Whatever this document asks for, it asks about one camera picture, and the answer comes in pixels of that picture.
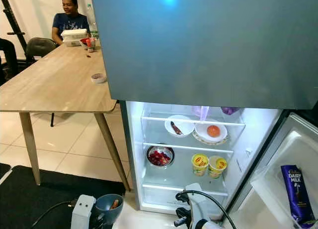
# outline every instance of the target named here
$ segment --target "black cable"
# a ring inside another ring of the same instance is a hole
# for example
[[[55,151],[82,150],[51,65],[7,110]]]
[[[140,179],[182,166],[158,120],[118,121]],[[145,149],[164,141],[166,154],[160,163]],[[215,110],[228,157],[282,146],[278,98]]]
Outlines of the black cable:
[[[43,214],[33,223],[33,225],[31,226],[31,228],[34,228],[34,227],[38,224],[38,222],[39,222],[45,215],[47,215],[52,209],[54,209],[54,208],[56,208],[56,207],[58,207],[58,206],[60,206],[60,205],[63,205],[63,204],[71,204],[71,203],[72,203],[72,201],[66,201],[66,202],[57,203],[57,204],[55,204],[54,206],[50,207],[48,210],[46,210],[45,213],[43,213]]]
[[[200,195],[203,195],[207,198],[209,198],[210,200],[212,200],[221,210],[222,212],[224,213],[224,215],[227,217],[227,219],[229,220],[231,226],[233,227],[233,229],[237,229],[232,221],[232,219],[230,218],[229,214],[225,211],[225,209],[222,207],[222,205],[212,196],[210,196],[209,194],[206,194],[206,193],[203,193],[203,192],[200,192],[200,191],[196,191],[196,190],[184,190],[182,192],[179,192],[176,194],[176,198],[178,199],[178,197],[182,194],[186,194],[186,193],[196,193],[196,194],[200,194]]]

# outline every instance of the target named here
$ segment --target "yellow cup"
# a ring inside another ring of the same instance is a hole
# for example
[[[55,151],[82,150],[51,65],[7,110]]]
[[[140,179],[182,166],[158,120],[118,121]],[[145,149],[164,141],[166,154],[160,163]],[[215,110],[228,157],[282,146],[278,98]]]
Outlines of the yellow cup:
[[[202,153],[196,153],[192,156],[191,162],[193,173],[196,176],[203,176],[209,164],[208,157]]]
[[[225,159],[218,156],[211,156],[209,158],[209,176],[211,178],[219,178],[227,166],[228,164]]]

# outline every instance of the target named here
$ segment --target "chocolate bar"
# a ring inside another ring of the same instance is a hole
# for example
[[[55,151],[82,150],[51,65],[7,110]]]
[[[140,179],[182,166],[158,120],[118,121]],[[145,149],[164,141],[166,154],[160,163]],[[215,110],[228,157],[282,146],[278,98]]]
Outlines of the chocolate bar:
[[[310,206],[302,172],[296,165],[281,166],[292,217],[302,228],[310,228],[316,221]]]

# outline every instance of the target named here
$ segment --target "refrigerator door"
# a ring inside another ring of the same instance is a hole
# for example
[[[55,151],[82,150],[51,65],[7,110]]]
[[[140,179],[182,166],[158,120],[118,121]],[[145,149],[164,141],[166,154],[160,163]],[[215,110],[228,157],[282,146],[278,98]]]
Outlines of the refrigerator door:
[[[257,222],[262,222],[262,226],[267,228],[273,228],[273,221],[278,224],[276,228],[299,226],[291,217],[280,168],[282,165],[296,165],[301,169],[311,207],[317,219],[317,162],[318,128],[298,115],[290,114],[231,209],[233,217],[237,219],[238,224],[241,224],[241,228],[261,228],[258,227]]]
[[[114,99],[312,109],[318,0],[93,0]]]

